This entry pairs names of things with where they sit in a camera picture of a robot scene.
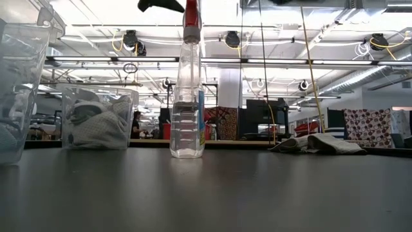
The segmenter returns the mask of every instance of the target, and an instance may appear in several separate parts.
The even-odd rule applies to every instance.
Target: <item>clear plastic bottle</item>
[[[177,158],[198,158],[205,149],[204,92],[200,77],[200,45],[182,45],[178,82],[174,87],[170,150]]]

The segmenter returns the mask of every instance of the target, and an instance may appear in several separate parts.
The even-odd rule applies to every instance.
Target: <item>ceiling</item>
[[[183,7],[184,0],[178,0]],[[178,57],[182,42],[182,17],[178,12],[152,7],[142,13],[137,7],[137,0],[50,0],[57,13],[67,24],[66,35],[52,41],[50,46],[68,56],[130,56],[125,50],[116,52],[120,46],[118,41],[125,30],[136,30],[138,38],[145,44],[147,56]],[[390,44],[398,44],[404,40],[412,23],[410,13],[382,13],[383,9],[356,10],[350,12],[346,20],[335,24],[335,20],[343,13],[343,8],[305,8],[304,16],[308,41],[321,36],[317,44],[310,49],[312,59],[389,59],[384,50],[370,50],[370,55],[358,56],[359,45],[356,43],[369,39],[373,33],[382,33]],[[204,0],[201,1],[201,17],[203,21],[203,57],[233,57],[239,53],[220,41],[229,30],[235,30],[242,36],[242,58],[262,58],[265,44],[267,59],[307,59],[304,45],[302,18],[299,8],[265,8],[260,16],[257,10],[242,10],[239,0]],[[392,49],[401,50],[410,45],[409,40]],[[164,93],[158,87],[168,77],[172,82],[178,75],[177,64],[168,64],[160,70],[150,68],[156,64],[142,64],[141,68],[128,80],[138,79],[144,86],[138,87],[140,93]],[[202,77],[204,82],[217,83],[222,66],[204,66]],[[61,75],[66,70],[57,70]],[[314,79],[320,87],[326,86],[351,73],[351,70],[315,69]],[[119,70],[121,78],[127,76]],[[119,76],[114,70],[71,70],[70,78],[86,81],[117,82]],[[297,89],[297,82],[310,80],[308,68],[268,68],[245,67],[243,78],[249,82],[254,92],[263,90],[258,86],[260,79],[269,81],[269,93],[304,94]],[[43,72],[44,80],[50,80],[50,70]],[[250,92],[243,87],[244,93]],[[209,97],[207,104],[215,101]]]

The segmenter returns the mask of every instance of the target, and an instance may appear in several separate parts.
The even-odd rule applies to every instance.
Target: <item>workbench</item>
[[[412,159],[167,148],[25,150],[0,231],[412,231]]]

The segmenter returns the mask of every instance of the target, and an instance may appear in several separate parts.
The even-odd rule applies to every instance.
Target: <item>spray bottle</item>
[[[201,19],[197,0],[187,0],[183,44],[171,117],[172,156],[198,158],[205,149],[204,91],[200,77]]]

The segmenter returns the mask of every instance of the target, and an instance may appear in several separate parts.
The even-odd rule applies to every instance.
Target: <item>person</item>
[[[141,130],[139,126],[139,120],[140,120],[141,115],[142,114],[139,111],[136,111],[133,115],[133,122],[131,126],[131,134],[130,134],[131,139],[140,139],[140,132],[145,131],[145,130]]]

